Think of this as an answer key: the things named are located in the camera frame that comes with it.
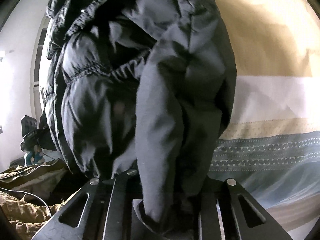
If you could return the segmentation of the blue white gloved left hand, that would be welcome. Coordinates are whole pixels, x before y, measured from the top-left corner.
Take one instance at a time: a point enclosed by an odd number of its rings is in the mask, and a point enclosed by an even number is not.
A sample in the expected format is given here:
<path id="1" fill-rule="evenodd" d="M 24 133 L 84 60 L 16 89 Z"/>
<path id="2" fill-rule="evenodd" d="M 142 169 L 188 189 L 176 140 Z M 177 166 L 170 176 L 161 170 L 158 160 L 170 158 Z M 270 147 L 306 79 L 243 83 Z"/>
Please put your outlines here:
<path id="1" fill-rule="evenodd" d="M 25 166 L 43 164 L 45 159 L 43 157 L 42 148 L 39 145 L 35 145 L 32 150 L 27 151 L 24 154 Z"/>

